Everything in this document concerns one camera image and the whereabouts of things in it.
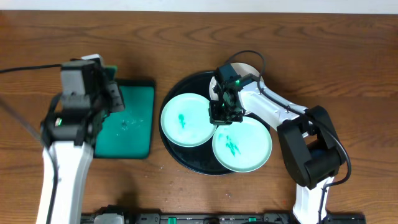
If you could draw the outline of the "light green plate front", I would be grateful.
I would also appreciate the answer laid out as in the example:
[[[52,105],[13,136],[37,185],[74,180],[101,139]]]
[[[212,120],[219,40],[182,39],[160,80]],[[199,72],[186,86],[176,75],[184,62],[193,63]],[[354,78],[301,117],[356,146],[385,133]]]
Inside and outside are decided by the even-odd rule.
[[[212,140],[218,162],[233,172],[252,172],[270,158],[272,138],[258,120],[245,116],[241,123],[219,126]]]

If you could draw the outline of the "light green plate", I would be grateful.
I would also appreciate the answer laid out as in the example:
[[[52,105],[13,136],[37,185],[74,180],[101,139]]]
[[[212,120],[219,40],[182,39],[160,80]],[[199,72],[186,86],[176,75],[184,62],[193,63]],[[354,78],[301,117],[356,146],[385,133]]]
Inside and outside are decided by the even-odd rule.
[[[212,140],[218,162],[233,172],[252,172],[270,158],[272,138],[258,120],[245,116],[241,123],[219,126]]]
[[[196,147],[209,140],[216,130],[210,123],[210,101],[196,93],[173,97],[164,106],[160,126],[169,141],[182,147]]]

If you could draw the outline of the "white plate green stain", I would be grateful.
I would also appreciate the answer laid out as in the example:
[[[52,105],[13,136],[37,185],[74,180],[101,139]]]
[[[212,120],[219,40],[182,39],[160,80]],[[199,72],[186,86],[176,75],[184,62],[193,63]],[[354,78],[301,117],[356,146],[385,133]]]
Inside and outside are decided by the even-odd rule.
[[[242,77],[245,75],[249,75],[249,74],[253,74],[256,77],[260,77],[259,71],[257,71],[253,66],[248,65],[246,63],[236,62],[236,63],[232,63],[231,66],[235,70],[235,72],[238,75],[241,75]],[[217,84],[218,84],[218,81],[216,79],[217,74],[218,74],[218,69],[215,70],[213,78],[211,79],[210,85],[209,85],[210,99],[214,100],[214,101],[219,100],[219,96],[215,90],[215,87],[217,87]]]

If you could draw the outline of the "green yellow sponge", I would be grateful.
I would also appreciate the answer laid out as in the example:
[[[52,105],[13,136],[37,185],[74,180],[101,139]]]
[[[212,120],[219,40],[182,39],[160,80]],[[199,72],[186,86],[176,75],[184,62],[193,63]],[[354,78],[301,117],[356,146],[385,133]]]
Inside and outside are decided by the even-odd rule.
[[[106,65],[104,67],[104,72],[109,80],[115,79],[117,71],[118,71],[118,67],[115,65]]]

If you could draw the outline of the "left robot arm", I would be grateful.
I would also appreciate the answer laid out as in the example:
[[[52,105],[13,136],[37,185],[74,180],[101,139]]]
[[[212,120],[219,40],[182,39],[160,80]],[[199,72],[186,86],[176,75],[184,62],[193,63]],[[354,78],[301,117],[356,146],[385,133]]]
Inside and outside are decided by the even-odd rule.
[[[60,66],[62,92],[41,122],[44,180],[37,223],[79,223],[86,177],[103,121],[125,109],[116,67],[87,55]]]

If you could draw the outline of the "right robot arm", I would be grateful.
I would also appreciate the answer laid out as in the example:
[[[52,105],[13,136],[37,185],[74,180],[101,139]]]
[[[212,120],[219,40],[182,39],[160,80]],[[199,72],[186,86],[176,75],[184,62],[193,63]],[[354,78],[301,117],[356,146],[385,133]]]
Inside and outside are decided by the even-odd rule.
[[[259,75],[241,75],[230,63],[218,67],[213,78],[211,123],[241,123],[251,112],[276,130],[285,168],[297,184],[292,213],[299,223],[322,223],[328,190],[349,179],[347,174],[334,180],[340,166],[351,164],[326,109],[292,103],[270,90]]]

